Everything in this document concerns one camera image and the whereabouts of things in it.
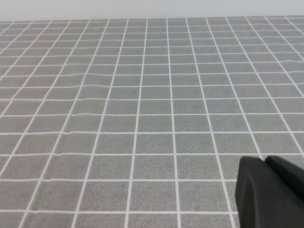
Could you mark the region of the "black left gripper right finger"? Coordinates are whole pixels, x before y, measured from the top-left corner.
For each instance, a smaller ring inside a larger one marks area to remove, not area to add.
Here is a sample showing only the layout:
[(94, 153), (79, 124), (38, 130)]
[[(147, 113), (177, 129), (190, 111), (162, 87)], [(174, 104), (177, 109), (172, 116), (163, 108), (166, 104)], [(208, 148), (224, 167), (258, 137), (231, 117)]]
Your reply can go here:
[(298, 198), (304, 198), (304, 170), (293, 163), (279, 157), (268, 156), (265, 163), (293, 191)]

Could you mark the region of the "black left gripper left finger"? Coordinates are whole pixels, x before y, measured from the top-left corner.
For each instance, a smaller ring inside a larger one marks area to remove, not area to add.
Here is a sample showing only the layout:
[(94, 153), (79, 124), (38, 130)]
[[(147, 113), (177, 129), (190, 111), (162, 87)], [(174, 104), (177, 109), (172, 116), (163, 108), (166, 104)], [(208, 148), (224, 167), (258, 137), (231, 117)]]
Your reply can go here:
[(302, 228), (304, 199), (256, 157), (239, 161), (235, 200), (242, 228)]

